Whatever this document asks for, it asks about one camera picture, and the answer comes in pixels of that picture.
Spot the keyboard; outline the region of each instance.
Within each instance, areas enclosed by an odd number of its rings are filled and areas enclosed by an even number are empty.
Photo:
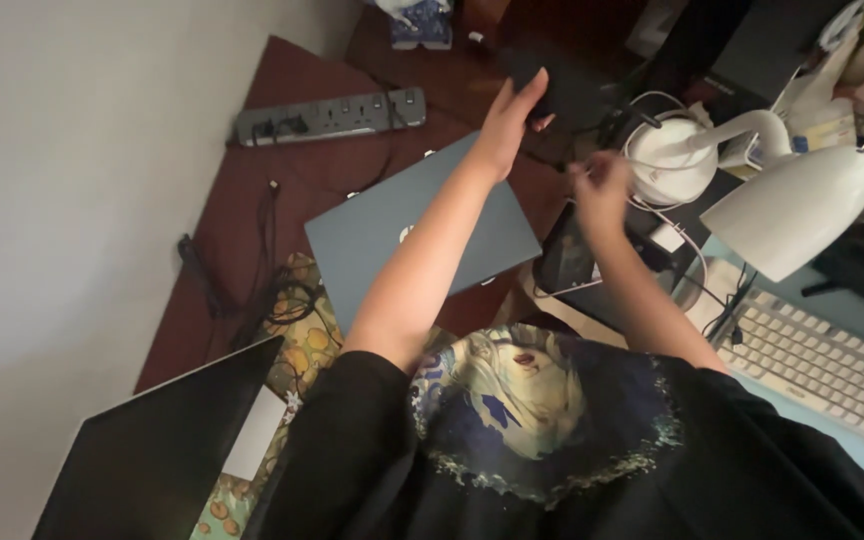
[[[863,339],[753,287],[712,344],[728,369],[864,436]]]

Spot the laptop logo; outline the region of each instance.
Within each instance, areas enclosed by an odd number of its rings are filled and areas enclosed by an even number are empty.
[[[409,233],[411,233],[415,227],[415,225],[410,225],[408,227],[402,228],[402,232],[398,234],[398,243],[402,244],[405,238],[409,236]]]

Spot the closed laptop lid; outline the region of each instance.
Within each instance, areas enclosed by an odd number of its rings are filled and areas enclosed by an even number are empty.
[[[343,334],[401,239],[472,148],[474,132],[305,224]],[[488,195],[449,294],[538,257],[542,247],[507,181]]]

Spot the lamp base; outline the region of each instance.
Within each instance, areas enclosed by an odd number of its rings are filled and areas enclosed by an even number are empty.
[[[632,190],[653,205],[691,203],[709,187],[718,168],[715,146],[691,150],[687,141],[705,130],[698,122],[671,118],[660,129],[643,126],[633,132],[626,154],[634,173]]]

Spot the white desk lamp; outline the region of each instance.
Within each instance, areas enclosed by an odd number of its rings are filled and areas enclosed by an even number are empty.
[[[630,140],[629,155],[639,162],[632,164],[636,195],[658,204],[698,198],[718,167],[718,143],[758,133],[761,172],[703,213],[702,223],[773,282],[819,255],[864,209],[864,151],[858,148],[792,153],[786,125],[767,110],[698,130],[690,120],[667,120],[662,129],[649,128]],[[669,193],[669,187],[679,193]]]

